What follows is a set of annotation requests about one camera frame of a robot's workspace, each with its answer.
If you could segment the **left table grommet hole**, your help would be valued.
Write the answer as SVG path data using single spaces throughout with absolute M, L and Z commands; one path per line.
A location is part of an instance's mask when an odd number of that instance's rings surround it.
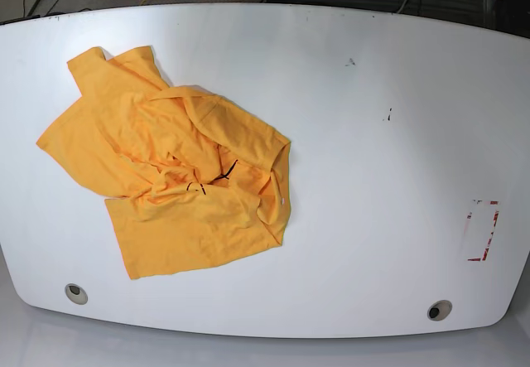
M 76 305 L 85 305 L 88 302 L 86 291 L 76 284 L 69 283 L 65 286 L 65 295 Z

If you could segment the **right table grommet hole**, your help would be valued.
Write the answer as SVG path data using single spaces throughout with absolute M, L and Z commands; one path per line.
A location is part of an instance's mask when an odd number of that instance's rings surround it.
M 452 303 L 448 300 L 440 300 L 433 303 L 427 310 L 427 318 L 430 321 L 443 321 L 452 311 Z

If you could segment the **table grommet hole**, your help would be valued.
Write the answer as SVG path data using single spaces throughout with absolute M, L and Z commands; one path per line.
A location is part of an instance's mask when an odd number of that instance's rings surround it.
M 452 311 L 452 303 L 448 300 L 440 300 L 433 303 L 427 310 L 427 318 L 430 321 L 443 321 Z
M 76 305 L 85 305 L 88 302 L 86 291 L 76 284 L 69 283 L 65 286 L 65 295 Z

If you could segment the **red tape rectangle marking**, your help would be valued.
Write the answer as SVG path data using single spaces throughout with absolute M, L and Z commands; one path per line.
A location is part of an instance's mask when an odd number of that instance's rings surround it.
M 465 261 L 482 262 L 488 256 L 500 212 L 496 200 L 472 200 L 466 217 L 461 252 Z

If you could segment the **yellow t-shirt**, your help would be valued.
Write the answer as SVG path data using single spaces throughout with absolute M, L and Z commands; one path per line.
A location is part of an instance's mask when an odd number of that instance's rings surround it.
M 215 268 L 282 245 L 290 141 L 230 100 L 171 87 L 142 46 L 70 60 L 80 97 L 37 140 L 104 197 L 131 279 Z

